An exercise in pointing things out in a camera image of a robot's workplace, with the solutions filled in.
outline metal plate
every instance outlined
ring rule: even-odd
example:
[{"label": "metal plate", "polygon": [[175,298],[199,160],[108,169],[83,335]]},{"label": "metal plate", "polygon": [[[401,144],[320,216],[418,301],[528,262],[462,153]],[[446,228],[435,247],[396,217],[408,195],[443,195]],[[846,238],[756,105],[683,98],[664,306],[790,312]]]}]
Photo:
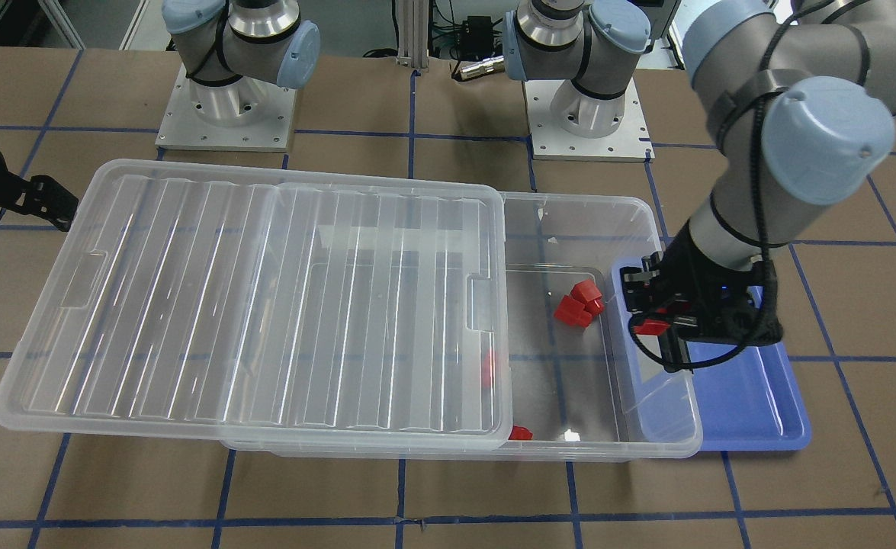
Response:
[{"label": "metal plate", "polygon": [[180,66],[166,113],[159,123],[156,145],[175,150],[252,150],[287,153],[297,91],[257,81],[268,92],[267,116],[246,126],[214,126],[197,115],[189,98],[186,69]]},{"label": "metal plate", "polygon": [[539,160],[602,160],[608,162],[644,162],[654,158],[647,134],[647,122],[637,97],[634,81],[625,92],[628,110],[621,127],[605,138],[590,139],[570,134],[549,111],[562,80],[534,80],[525,83],[525,111],[532,134],[532,157]]}]

